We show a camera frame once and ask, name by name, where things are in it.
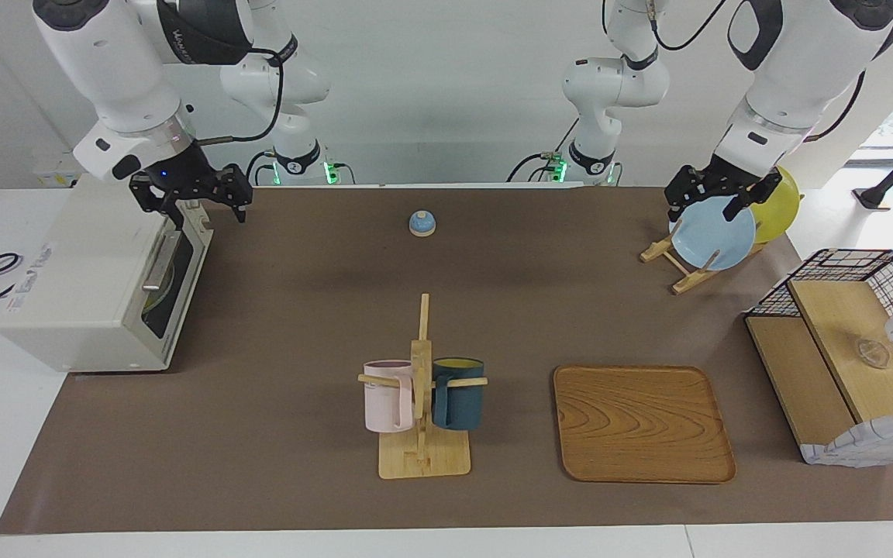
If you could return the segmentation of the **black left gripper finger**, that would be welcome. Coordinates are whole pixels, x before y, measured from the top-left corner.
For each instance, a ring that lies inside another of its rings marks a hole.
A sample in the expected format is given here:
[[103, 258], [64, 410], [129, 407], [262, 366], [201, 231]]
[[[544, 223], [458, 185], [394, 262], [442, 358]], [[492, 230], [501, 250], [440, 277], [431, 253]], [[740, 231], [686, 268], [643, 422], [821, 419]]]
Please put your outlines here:
[[667, 219], [675, 223], [684, 210], [702, 200], [702, 174], [695, 167], [681, 167], [665, 187]]
[[738, 188], [737, 194], [731, 198], [729, 204], [723, 209], [723, 218], [727, 222], [732, 222], [738, 213], [748, 208], [748, 206], [764, 204], [769, 200], [773, 191], [776, 190], [776, 187], [782, 180], [783, 177], [780, 172], [771, 172], [762, 177], [761, 180], [756, 181], [755, 184], [751, 184], [751, 186]]

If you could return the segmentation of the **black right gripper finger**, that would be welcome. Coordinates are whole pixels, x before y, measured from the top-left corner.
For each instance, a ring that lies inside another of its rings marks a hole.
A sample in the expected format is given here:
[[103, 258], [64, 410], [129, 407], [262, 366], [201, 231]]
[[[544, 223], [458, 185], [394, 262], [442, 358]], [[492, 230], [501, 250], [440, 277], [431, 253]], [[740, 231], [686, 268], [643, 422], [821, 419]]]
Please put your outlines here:
[[129, 191], [133, 194], [142, 211], [159, 212], [161, 215], [166, 216], [167, 219], [170, 219], [174, 223], [174, 229], [180, 232], [184, 227], [184, 216], [177, 207], [177, 195], [167, 193], [158, 188], [159, 193], [163, 194], [158, 197], [153, 188], [155, 186], [153, 186], [151, 180], [129, 181]]
[[239, 166], [225, 166], [217, 172], [217, 202], [231, 208], [237, 222], [246, 222], [246, 208], [253, 201], [253, 187]]

